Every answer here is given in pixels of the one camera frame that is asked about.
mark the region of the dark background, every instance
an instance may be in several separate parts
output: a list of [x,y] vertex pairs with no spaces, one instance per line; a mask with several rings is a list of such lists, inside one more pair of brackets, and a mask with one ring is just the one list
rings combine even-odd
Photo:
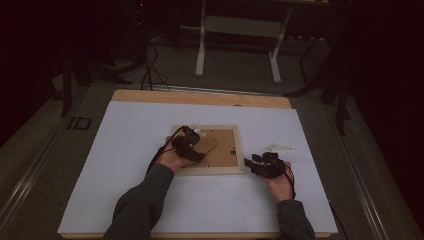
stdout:
[[[150,20],[159,31],[177,39],[179,32],[175,26],[198,26],[199,2],[154,1]],[[50,80],[62,71],[63,56],[72,49],[69,39],[75,44],[71,46],[98,60],[122,53],[130,57],[122,51],[128,48],[122,36],[127,36],[125,29],[131,25],[132,3],[1,3],[0,146],[53,96]],[[349,92],[356,98],[411,212],[424,230],[424,193],[420,186],[424,183],[423,1],[357,4],[359,10],[339,39],[344,53],[338,57],[351,62],[353,81]],[[310,34],[307,24],[313,23],[314,18],[307,15],[308,11],[294,13],[289,31]],[[108,21],[111,16],[118,21]],[[111,37],[121,30],[121,38]]]

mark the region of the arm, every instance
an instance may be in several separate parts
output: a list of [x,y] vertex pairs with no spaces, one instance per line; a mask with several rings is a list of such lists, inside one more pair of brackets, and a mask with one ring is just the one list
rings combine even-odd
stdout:
[[169,144],[165,148],[144,181],[118,200],[112,224],[103,239],[150,239],[150,232],[162,214],[163,202],[174,174],[190,163],[179,158],[171,147]]
[[274,200],[277,203],[278,226],[284,239],[310,240],[315,239],[315,232],[305,215],[303,204],[293,200],[293,191],[290,181],[293,182],[291,164],[286,163],[286,174],[273,179],[260,177],[266,183]]

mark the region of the floor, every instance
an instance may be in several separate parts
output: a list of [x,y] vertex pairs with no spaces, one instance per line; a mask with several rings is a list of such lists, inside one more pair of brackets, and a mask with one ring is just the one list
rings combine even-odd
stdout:
[[[275,85],[266,52],[225,48],[214,44],[212,38],[206,50],[204,75],[194,76],[197,49],[191,37],[195,39],[196,34],[187,34],[186,41],[178,45],[168,44],[160,36],[152,42],[150,61],[155,58],[155,50],[158,53],[152,69],[154,90],[282,96],[305,86],[299,66],[306,47],[302,40],[284,42],[278,57],[283,82]],[[322,43],[308,55],[308,77],[319,68],[327,50]],[[32,176],[34,182],[27,185],[25,201],[15,206],[11,221],[2,225],[0,239],[63,239],[56,231],[106,106],[116,89],[139,89],[145,71],[143,68],[124,74],[123,78],[133,82],[125,86],[94,73],[90,87],[74,84],[73,108],[67,117],[60,117],[61,102],[52,99],[0,149],[2,206],[8,206],[15,185],[31,164],[43,160],[36,166],[39,171]],[[53,81],[60,88],[61,76]],[[298,111],[324,189],[340,220],[339,233],[327,239],[346,239],[342,228],[349,239],[424,239],[354,97],[348,98],[350,120],[345,121],[346,135],[341,136],[334,124],[336,105],[321,104],[321,92],[317,89],[290,101]],[[88,130],[69,130],[72,117],[91,118],[92,124]]]

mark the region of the gray sleeve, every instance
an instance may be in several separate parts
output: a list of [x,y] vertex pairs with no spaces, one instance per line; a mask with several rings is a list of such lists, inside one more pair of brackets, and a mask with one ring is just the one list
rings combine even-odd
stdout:
[[131,188],[118,200],[112,224],[103,239],[150,239],[158,222],[174,172],[155,164],[140,185]]
[[278,226],[283,239],[310,240],[315,239],[315,232],[305,215],[303,204],[296,200],[285,200],[277,203]]

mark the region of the hand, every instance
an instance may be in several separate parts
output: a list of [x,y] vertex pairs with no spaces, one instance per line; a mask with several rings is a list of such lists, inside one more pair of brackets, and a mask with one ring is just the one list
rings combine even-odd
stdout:
[[[291,171],[291,163],[286,162],[286,174],[290,180],[294,181],[294,176]],[[293,190],[290,181],[285,174],[281,174],[276,178],[265,178],[258,176],[268,186],[272,196],[276,202],[293,199]]]
[[156,163],[165,165],[169,167],[174,173],[177,173],[180,168],[193,162],[188,159],[178,157],[177,154],[174,152],[174,147],[172,146],[172,143],[169,142],[168,145],[166,145],[165,149],[162,151],[162,154],[159,155],[158,159],[156,160]]

